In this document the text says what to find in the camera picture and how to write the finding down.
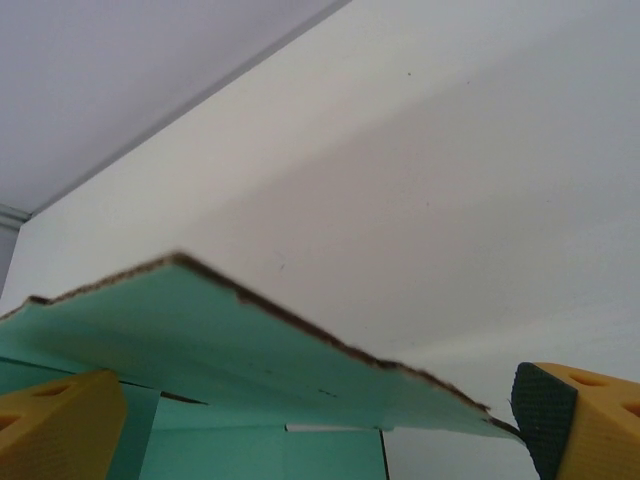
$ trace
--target yellow plastic piece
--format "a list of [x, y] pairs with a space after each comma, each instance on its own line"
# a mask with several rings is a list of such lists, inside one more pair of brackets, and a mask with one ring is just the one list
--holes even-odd
[[0, 480], [104, 480], [126, 414], [109, 371], [1, 396]]
[[578, 390], [556, 480], [640, 479], [640, 384], [536, 363]]

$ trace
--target textured grip pad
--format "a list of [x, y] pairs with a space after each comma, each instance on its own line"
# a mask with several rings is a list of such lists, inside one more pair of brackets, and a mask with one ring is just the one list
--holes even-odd
[[640, 384], [524, 363], [512, 408], [541, 480], [640, 478]]

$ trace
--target teal box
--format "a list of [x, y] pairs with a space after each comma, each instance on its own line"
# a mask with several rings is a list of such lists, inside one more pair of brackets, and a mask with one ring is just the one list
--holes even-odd
[[[112, 467], [120, 479], [137, 478], [120, 465], [138, 464], [147, 440], [147, 479], [358, 479], [384, 478], [379, 430], [517, 439], [452, 385], [348, 346], [182, 254], [28, 299], [0, 322], [0, 356], [118, 374], [131, 412]], [[361, 430], [285, 432], [292, 424]]]

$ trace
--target white wall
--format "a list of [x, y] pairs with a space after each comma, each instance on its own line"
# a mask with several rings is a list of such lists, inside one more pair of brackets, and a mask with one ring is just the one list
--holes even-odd
[[[505, 418], [519, 361], [635, 379], [640, 6], [464, 3], [345, 7], [23, 227], [0, 311], [179, 247]], [[535, 478], [387, 447], [393, 480]]]
[[4, 290], [4, 281], [9, 272], [9, 264], [13, 257], [13, 249], [18, 239], [18, 233], [0, 227], [0, 298]]

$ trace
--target cardboard sheet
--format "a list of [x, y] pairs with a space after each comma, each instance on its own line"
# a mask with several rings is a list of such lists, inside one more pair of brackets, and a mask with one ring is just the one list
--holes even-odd
[[160, 402], [162, 429], [295, 423], [517, 438], [452, 385], [349, 347], [182, 254], [30, 298], [0, 322], [0, 355], [109, 368], [163, 391], [174, 400]]

